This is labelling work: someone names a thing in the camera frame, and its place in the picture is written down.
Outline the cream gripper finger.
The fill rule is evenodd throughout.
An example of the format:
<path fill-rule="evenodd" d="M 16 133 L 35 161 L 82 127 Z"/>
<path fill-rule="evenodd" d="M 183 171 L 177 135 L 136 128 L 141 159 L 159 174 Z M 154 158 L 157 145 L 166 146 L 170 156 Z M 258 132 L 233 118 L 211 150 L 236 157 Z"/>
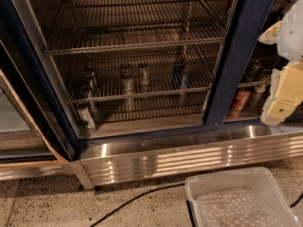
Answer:
<path fill-rule="evenodd" d="M 260 121 L 276 126 L 284 122 L 302 102 L 303 62 L 290 61 L 282 70 L 273 70 L 270 95 L 263 106 Z"/>
<path fill-rule="evenodd" d="M 276 44 L 277 43 L 277 35 L 279 28 L 281 26 L 281 22 L 278 21 L 274 23 L 272 26 L 270 26 L 265 32 L 263 32 L 259 38 L 258 41 L 263 44 Z"/>

